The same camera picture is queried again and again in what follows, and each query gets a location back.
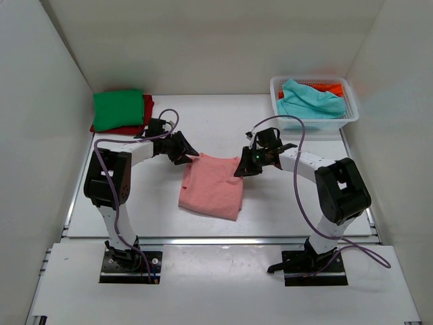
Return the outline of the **pink t-shirt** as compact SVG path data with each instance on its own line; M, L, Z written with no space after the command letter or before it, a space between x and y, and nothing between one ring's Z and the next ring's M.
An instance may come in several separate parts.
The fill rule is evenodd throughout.
M242 209L244 183L234 173L240 158L201 153L184 171L178 206L194 213L236 221Z

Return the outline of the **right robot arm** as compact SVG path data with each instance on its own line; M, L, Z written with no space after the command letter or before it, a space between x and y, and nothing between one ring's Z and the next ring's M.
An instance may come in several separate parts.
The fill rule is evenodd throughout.
M354 160L330 160L300 151L294 144L277 149L245 146L234 175L259 175L266 166L293 173L294 189L299 176L316 185L322 217L305 243L303 262L309 270L319 271L347 227L371 205L371 196Z

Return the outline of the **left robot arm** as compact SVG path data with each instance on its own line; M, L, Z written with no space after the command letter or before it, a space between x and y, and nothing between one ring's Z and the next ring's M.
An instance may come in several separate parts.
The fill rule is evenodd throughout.
M141 263L138 237L126 207L132 168L158 155L167 156L174 165L183 165L200 154L180 131L132 140L102 138L93 145L84 195L103 217L109 234L108 247L119 251L117 259L125 269L135 269Z

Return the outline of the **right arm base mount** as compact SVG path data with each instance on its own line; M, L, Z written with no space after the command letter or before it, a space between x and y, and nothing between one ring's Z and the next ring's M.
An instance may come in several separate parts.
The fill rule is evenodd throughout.
M342 253L337 248L317 254L306 240L302 250L282 251L281 258L282 262L270 265L267 273L282 271L285 286L348 286Z

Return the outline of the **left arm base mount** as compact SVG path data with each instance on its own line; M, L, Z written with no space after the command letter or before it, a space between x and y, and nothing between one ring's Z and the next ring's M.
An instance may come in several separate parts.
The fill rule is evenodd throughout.
M162 270L162 251L118 250L104 242L106 249L101 263L99 283L102 284L159 284Z

